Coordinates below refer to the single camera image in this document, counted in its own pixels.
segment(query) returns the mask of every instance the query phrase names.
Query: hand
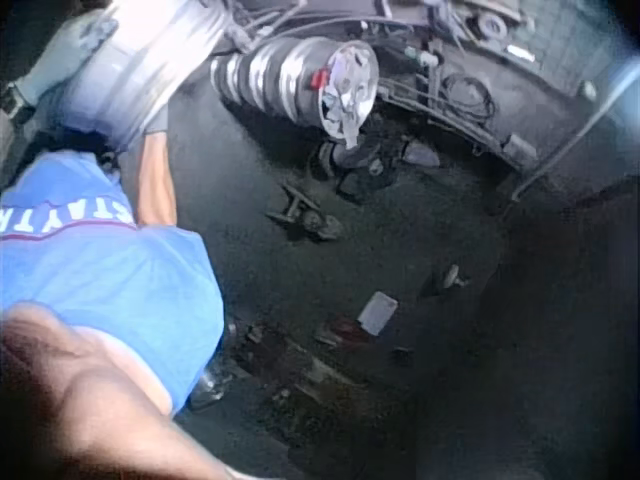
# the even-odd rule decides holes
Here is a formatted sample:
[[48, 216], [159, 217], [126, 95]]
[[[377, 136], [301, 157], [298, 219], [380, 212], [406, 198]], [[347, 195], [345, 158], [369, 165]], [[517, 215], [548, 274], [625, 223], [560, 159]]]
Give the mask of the hand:
[[149, 122], [147, 128], [144, 130], [145, 135], [152, 135], [154, 133], [166, 132], [169, 130], [169, 104], [167, 103], [160, 111], [153, 117], [153, 120]]
[[36, 65], [16, 82], [18, 91], [32, 106], [49, 89], [75, 75], [118, 27], [114, 19], [101, 18], [93, 10], [65, 22], [53, 36]]

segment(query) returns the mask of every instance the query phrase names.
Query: garage floor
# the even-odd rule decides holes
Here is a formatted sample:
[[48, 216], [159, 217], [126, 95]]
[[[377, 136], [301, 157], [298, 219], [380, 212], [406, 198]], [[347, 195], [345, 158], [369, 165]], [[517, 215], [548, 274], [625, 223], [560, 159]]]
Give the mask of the garage floor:
[[[490, 187], [470, 164], [480, 160], [467, 158], [468, 148], [461, 144], [459, 155], [444, 158], [451, 167], [431, 172], [406, 167], [395, 185], [356, 206], [336, 196], [329, 184], [305, 175], [317, 139], [313, 130], [259, 112], [231, 113], [213, 92], [206, 70], [196, 72], [170, 105], [180, 225], [203, 236], [229, 312], [246, 322], [278, 326], [358, 381], [409, 395], [414, 378], [420, 375], [424, 386], [425, 378], [435, 378], [447, 365], [500, 261], [501, 226], [481, 207]], [[132, 198], [136, 155], [132, 151], [121, 158]], [[264, 215], [286, 206], [284, 181], [300, 185], [335, 215], [346, 227], [345, 238], [327, 244], [289, 241]], [[452, 263], [461, 266], [471, 285], [451, 297], [420, 299], [432, 273]], [[325, 321], [357, 317], [376, 291], [397, 299], [399, 308], [374, 346], [329, 351], [313, 340]], [[415, 350], [416, 367], [395, 367], [389, 360], [394, 347]], [[254, 441], [262, 452], [255, 457], [230, 448], [238, 435], [263, 435], [248, 426], [251, 407], [242, 402], [232, 393], [207, 412], [186, 413], [180, 421], [214, 453], [223, 459], [229, 455], [226, 460], [236, 467], [259, 473], [264, 470], [255, 470], [256, 458], [268, 458], [271, 472], [278, 458], [286, 459], [282, 445]], [[289, 468], [286, 460], [282, 468]]]

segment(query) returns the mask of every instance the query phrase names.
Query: man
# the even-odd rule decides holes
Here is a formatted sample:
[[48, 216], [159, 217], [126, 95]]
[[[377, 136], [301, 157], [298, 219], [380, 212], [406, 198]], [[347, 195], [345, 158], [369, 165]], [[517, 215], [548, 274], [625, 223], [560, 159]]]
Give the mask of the man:
[[[115, 27], [99, 11], [67, 22], [5, 89], [0, 160]], [[176, 227], [166, 130], [165, 108], [144, 137], [135, 218], [88, 153], [41, 155], [0, 199], [0, 436], [19, 478], [236, 478], [171, 421], [224, 321], [202, 239]]]

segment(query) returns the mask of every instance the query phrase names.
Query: metal bar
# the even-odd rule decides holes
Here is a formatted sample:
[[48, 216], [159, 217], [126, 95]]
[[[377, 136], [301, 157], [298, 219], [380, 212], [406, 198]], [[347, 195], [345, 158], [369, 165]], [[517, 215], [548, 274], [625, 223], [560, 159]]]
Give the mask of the metal bar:
[[576, 132], [573, 137], [558, 148], [549, 158], [542, 162], [541, 165], [525, 178], [511, 194], [511, 200], [517, 202], [525, 190], [527, 190], [540, 177], [549, 172], [571, 151], [573, 147], [587, 134], [589, 131], [604, 117], [613, 104], [624, 94], [624, 92], [640, 78], [640, 57], [633, 58], [624, 68], [620, 75], [620, 82], [613, 88], [607, 99], [602, 102], [598, 110], [587, 120], [587, 123]]

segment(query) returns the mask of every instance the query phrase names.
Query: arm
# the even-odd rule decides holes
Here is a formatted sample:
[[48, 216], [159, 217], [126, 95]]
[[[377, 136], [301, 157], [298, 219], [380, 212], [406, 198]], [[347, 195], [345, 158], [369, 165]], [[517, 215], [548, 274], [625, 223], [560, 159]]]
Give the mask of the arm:
[[102, 13], [94, 10], [62, 25], [31, 71], [0, 92], [0, 165], [13, 143], [14, 125], [25, 123], [40, 97], [73, 76], [115, 31], [117, 23]]
[[137, 216], [140, 226], [175, 227], [178, 223], [166, 132], [152, 133], [144, 138], [138, 171]]
[[253, 479], [162, 415], [108, 356], [51, 312], [22, 304], [2, 321], [0, 463], [21, 478], [57, 471], [60, 478]]

